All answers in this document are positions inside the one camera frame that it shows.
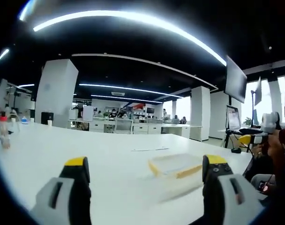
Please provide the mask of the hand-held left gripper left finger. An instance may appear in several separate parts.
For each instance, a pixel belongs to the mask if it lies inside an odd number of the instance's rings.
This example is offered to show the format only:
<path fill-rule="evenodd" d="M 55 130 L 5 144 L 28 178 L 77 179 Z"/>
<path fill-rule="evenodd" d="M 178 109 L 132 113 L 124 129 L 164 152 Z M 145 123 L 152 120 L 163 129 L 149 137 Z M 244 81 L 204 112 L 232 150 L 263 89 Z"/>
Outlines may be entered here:
<path fill-rule="evenodd" d="M 88 158 L 68 160 L 36 194 L 31 216 L 39 225 L 91 225 L 89 185 Z"/>

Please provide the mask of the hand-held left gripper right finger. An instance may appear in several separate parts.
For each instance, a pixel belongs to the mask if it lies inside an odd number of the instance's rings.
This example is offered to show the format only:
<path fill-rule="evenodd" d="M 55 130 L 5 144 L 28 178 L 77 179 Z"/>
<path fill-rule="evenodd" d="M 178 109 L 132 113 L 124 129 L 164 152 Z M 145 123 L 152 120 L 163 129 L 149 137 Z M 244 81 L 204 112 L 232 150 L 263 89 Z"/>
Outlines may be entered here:
<path fill-rule="evenodd" d="M 263 195 L 220 156 L 203 156 L 202 181 L 205 225 L 250 225 L 264 209 Z"/>

